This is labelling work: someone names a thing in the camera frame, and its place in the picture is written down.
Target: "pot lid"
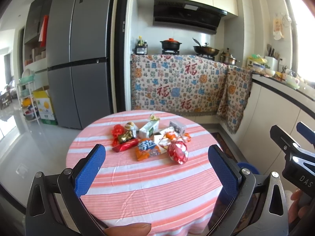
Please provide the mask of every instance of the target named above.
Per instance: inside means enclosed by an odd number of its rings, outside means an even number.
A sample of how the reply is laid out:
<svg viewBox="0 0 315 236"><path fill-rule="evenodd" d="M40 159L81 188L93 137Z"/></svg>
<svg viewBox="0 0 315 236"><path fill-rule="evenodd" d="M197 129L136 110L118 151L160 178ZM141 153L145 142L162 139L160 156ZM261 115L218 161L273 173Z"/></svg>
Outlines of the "pot lid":
<svg viewBox="0 0 315 236"><path fill-rule="evenodd" d="M173 38L169 38L168 40L164 40L163 42L178 42L178 41L175 41Z"/></svg>

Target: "refrigerator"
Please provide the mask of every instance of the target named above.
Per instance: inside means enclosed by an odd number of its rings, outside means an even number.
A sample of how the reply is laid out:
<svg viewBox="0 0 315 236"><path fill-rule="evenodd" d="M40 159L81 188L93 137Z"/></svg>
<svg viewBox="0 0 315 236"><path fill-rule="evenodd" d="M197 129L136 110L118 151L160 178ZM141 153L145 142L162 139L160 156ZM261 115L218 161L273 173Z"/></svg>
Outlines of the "refrigerator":
<svg viewBox="0 0 315 236"><path fill-rule="evenodd" d="M59 126L82 129L113 113L110 28L113 0L53 0L46 59Z"/></svg>

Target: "round table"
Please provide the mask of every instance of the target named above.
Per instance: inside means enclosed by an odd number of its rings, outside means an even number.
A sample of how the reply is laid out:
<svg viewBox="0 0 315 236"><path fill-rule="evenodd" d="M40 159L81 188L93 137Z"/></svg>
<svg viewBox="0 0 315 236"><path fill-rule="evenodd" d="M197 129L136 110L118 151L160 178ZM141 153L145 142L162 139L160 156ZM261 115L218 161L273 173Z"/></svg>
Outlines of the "round table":
<svg viewBox="0 0 315 236"><path fill-rule="evenodd" d="M75 164L100 143L106 159L88 193L81 197L86 208L109 227L135 222L152 223L150 235L200 234L207 227L221 191L216 173L208 161L208 147L217 141L199 124L167 112L159 129L176 119L187 125L192 137L184 165L173 162L167 153L137 161L135 148L116 153L111 150L115 124L133 121L138 128L148 122L152 111L116 113L97 120L77 136L67 154L67 167Z"/></svg>

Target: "stainless steel pot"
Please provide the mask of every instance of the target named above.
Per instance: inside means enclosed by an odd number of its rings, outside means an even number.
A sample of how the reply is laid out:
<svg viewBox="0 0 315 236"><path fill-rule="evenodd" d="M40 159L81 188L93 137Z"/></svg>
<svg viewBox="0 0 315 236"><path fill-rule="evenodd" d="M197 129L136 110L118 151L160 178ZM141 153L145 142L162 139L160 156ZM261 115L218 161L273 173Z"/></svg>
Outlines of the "stainless steel pot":
<svg viewBox="0 0 315 236"><path fill-rule="evenodd" d="M220 62L224 63L224 64L227 64L227 65L235 66L237 60L235 58L233 58L233 57L230 57L230 56L221 56L220 57Z"/></svg>

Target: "blue gripper pad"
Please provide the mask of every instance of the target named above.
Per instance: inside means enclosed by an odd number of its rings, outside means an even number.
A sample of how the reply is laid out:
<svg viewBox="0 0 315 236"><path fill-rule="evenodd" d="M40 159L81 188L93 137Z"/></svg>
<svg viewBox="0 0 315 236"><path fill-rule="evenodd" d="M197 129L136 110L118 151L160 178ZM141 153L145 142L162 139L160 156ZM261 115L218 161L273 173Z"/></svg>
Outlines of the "blue gripper pad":
<svg viewBox="0 0 315 236"><path fill-rule="evenodd" d="M312 145L315 144L315 132L312 131L303 122L299 122L296 126L297 132L299 132L308 142Z"/></svg>
<svg viewBox="0 0 315 236"><path fill-rule="evenodd" d="M225 192L235 198L238 193L238 180L227 166L222 156L213 146L209 147L208 160L217 174Z"/></svg>
<svg viewBox="0 0 315 236"><path fill-rule="evenodd" d="M105 161L106 150L103 145L96 145L91 153L92 152L94 153L91 155L91 157L89 157L90 154L86 157L86 159L89 158L89 160L86 162L83 169L80 171L75 179L74 191L77 194L78 198L88 192L98 171Z"/></svg>

